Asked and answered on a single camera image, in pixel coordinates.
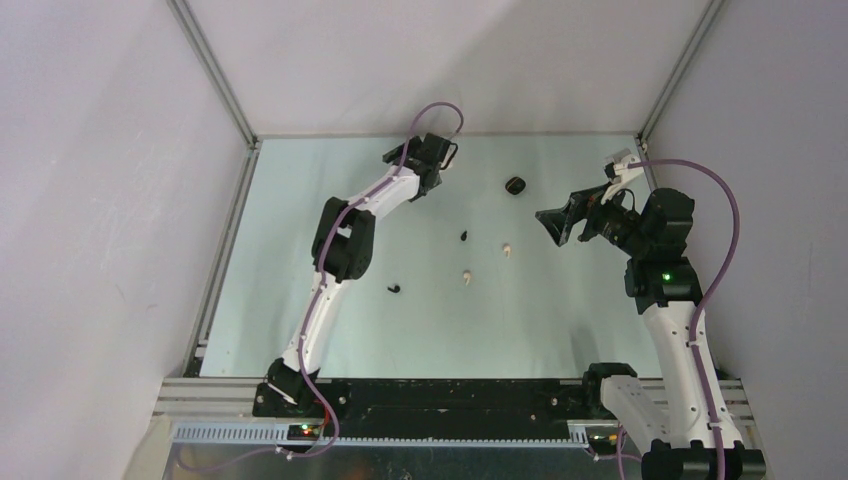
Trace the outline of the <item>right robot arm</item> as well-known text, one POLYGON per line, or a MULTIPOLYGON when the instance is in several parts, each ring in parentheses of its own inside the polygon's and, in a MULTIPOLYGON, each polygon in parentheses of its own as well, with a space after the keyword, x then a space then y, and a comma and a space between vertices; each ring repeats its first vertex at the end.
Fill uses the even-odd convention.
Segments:
POLYGON ((626 294, 657 352, 666 408, 655 405, 635 371, 622 363, 587 369, 583 408, 596 418, 613 414, 641 454, 645 479, 762 479, 764 454, 745 446, 721 394, 707 342, 706 298, 684 255, 695 202, 660 188, 635 211, 624 206, 625 196, 601 185, 534 215, 558 246, 583 223, 579 241, 602 237, 627 255, 626 294))

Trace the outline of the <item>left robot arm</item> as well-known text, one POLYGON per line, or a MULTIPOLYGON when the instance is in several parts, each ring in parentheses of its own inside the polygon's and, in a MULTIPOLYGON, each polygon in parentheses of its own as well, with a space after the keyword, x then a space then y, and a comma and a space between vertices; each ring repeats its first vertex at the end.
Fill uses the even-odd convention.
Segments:
POLYGON ((346 289, 371 264, 378 223, 440 185, 441 173, 457 152, 458 144, 450 138, 413 136, 383 155, 388 169, 374 184, 347 199, 326 201, 311 248, 310 299, 298 330, 266 376, 266 385, 290 415, 308 414, 318 400, 315 378, 330 331, 346 289))

